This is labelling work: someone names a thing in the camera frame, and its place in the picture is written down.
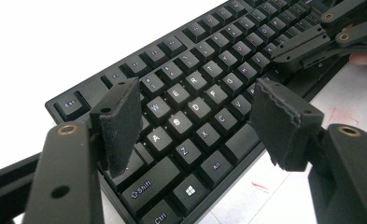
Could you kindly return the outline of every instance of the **black keyboard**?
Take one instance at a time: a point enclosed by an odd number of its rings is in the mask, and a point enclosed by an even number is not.
[[[276,46],[318,24],[326,9],[318,0],[227,1],[46,108],[56,123],[88,120],[110,88],[139,77],[143,130],[123,175],[100,171],[103,191],[127,223],[193,223],[264,151],[247,123],[255,80],[309,100],[335,74],[335,60],[305,75],[281,74],[271,61]]]

